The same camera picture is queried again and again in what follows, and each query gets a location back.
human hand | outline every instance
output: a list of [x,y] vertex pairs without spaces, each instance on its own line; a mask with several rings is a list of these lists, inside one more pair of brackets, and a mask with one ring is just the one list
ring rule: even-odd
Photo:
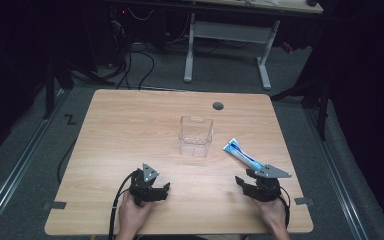
[[129,191],[123,194],[123,202],[119,208],[120,232],[116,240],[132,240],[148,218],[153,202],[135,204]]
[[260,202],[251,198],[257,205],[261,220],[269,228],[270,233],[276,240],[289,240],[289,233],[286,230],[285,218],[285,206],[278,198],[271,202]]

toothpaste tube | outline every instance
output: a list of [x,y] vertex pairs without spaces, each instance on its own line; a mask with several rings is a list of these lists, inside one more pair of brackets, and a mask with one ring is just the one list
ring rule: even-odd
[[268,164],[264,165],[259,163],[257,160],[250,157],[244,151],[241,150],[238,141],[235,138],[229,141],[229,143],[223,148],[226,152],[232,154],[243,163],[245,163],[249,168],[255,171],[256,175],[265,178],[283,178],[283,177],[291,177],[291,174],[270,166]]

desk leg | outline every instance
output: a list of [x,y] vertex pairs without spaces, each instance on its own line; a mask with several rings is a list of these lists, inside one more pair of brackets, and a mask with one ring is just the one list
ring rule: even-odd
[[277,20],[274,22],[273,27],[271,29],[269,39],[266,43],[266,47],[263,52],[262,57],[257,58],[257,64],[258,64],[258,69],[260,70],[260,77],[261,81],[263,82],[263,88],[265,90],[270,90],[271,89],[271,84],[270,84],[270,79],[267,74],[267,69],[266,69],[266,61],[267,57],[269,56],[270,49],[273,45],[274,38],[276,37],[277,29],[279,28],[280,21]]
[[194,34],[195,34],[195,13],[191,13],[191,24],[189,27],[188,55],[186,56],[186,66],[185,66],[185,78],[184,78],[185,82],[192,81]]

wire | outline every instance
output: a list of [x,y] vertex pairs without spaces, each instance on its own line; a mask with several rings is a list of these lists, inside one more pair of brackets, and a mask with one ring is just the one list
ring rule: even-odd
[[[116,61],[120,61],[120,63],[118,64],[118,67],[114,72],[109,73],[109,74],[104,75],[104,76],[97,76],[97,77],[104,79],[104,80],[107,80],[107,79],[116,77],[116,76],[120,75],[123,71],[125,71],[126,61],[124,60],[123,55],[126,51],[128,51],[128,50],[125,50],[124,48],[121,48],[117,51]],[[79,76],[76,73],[74,73],[73,71],[71,71],[71,76],[73,78],[79,79],[79,80],[84,81],[84,82],[92,80],[90,77],[85,78],[85,77]]]
[[283,187],[280,187],[280,189],[282,189],[286,193],[286,196],[288,196],[288,207],[290,207],[291,206],[291,197],[289,197],[288,192]]
[[145,47],[143,47],[140,50],[135,50],[134,52],[143,52],[143,51],[147,50],[149,47],[149,44],[147,42],[135,42],[132,44],[132,48],[133,48],[133,46],[139,46],[139,45],[145,45]]
[[113,38],[114,38],[114,41],[115,41],[115,45],[118,46],[118,40],[117,40],[117,37],[115,35],[113,35]]
[[193,49],[194,49],[194,51],[200,52],[200,53],[212,53],[212,52],[216,51],[219,48],[219,45],[220,45],[220,42],[216,41],[216,46],[213,49],[209,50],[209,51],[200,51],[200,50],[198,50],[195,47]]
[[111,23],[114,23],[118,27],[116,34],[118,34],[118,32],[121,29],[121,36],[124,36],[124,28],[123,28],[123,26],[119,22],[114,21],[114,20],[111,20]]
[[128,51],[128,53],[129,53],[129,68],[128,68],[127,70],[125,70],[125,72],[124,72],[124,76],[120,79],[120,82],[118,82],[116,89],[119,89],[121,83],[124,81],[124,79],[126,79],[127,89],[128,89],[128,90],[131,90],[129,81],[127,80],[127,75],[129,74],[129,72],[130,72],[130,68],[131,68],[131,66],[132,66],[132,53],[131,53],[130,50]]
[[188,38],[180,39],[177,41],[170,42],[170,44],[167,44],[166,46],[168,48],[174,49],[174,50],[182,50],[188,47],[188,43],[184,43],[185,40],[188,40]]
[[235,45],[232,45],[229,43],[233,43],[233,42],[232,41],[222,41],[222,42],[220,42],[220,45],[230,47],[230,48],[237,48],[237,49],[242,49],[242,48],[247,48],[247,47],[252,47],[252,46],[257,45],[256,43],[247,42],[247,43],[242,43],[241,46],[235,46]]
[[130,174],[124,179],[123,183],[120,185],[120,188],[119,188],[118,191],[117,191],[117,194],[115,195],[114,202],[113,202],[113,205],[112,205],[112,208],[111,208],[110,229],[108,230],[108,240],[113,240],[113,237],[114,237],[114,221],[115,221],[115,213],[116,213],[116,211],[117,211],[118,198],[119,198],[119,197],[121,196],[121,194],[123,194],[125,191],[129,190],[129,188],[128,188],[128,189],[122,191],[124,185],[125,185],[126,182],[127,182],[127,180],[129,180],[129,178],[131,178],[135,172],[136,172],[136,171],[130,173]]
[[68,153],[73,149],[74,147],[74,144],[76,143],[77,141],[77,138],[74,139],[73,143],[70,145],[70,147],[67,149],[67,151],[65,152],[64,156],[62,157],[62,159],[60,160],[59,164],[58,164],[58,168],[57,168],[57,179],[58,179],[58,184],[61,184],[61,181],[62,181],[62,178],[61,178],[61,167],[62,167],[62,164],[64,162],[64,160],[67,158],[68,156]]
[[146,54],[146,53],[142,53],[142,52],[133,52],[133,53],[137,53],[137,54],[145,55],[145,56],[147,56],[149,59],[151,59],[151,61],[152,61],[152,67],[151,67],[151,70],[149,70],[148,73],[145,75],[145,77],[143,77],[143,78],[140,80],[140,82],[139,82],[138,90],[140,90],[143,81],[145,81],[145,79],[149,76],[149,74],[151,74],[152,71],[154,70],[155,62],[154,62],[154,58],[152,58],[150,55],[148,55],[148,54]]
[[130,10],[130,8],[128,8],[128,10],[129,10],[129,12],[132,14],[132,16],[133,16],[134,18],[136,18],[137,20],[139,20],[139,21],[146,21],[146,20],[148,20],[148,19],[151,17],[152,13],[155,11],[155,10],[150,11],[149,14],[148,14],[148,16],[147,16],[146,18],[139,18],[139,17],[136,17],[136,16],[135,16],[135,14],[132,12],[132,10]]
[[188,28],[188,23],[189,23],[190,16],[191,16],[191,14],[189,13],[189,14],[188,14],[188,18],[186,19],[185,27],[183,28],[183,31],[182,31],[182,33],[180,34],[180,36],[179,36],[178,38],[176,38],[175,40],[171,41],[171,42],[167,42],[168,44],[170,44],[170,43],[176,43],[176,42],[179,42],[179,41],[183,41],[184,39],[188,39],[187,37],[183,37],[183,35],[185,34],[186,29]]

transparent box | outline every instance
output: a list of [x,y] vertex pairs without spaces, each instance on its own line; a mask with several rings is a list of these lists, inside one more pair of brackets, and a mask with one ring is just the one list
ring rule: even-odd
[[180,154],[205,157],[213,137],[213,120],[183,116],[180,119]]

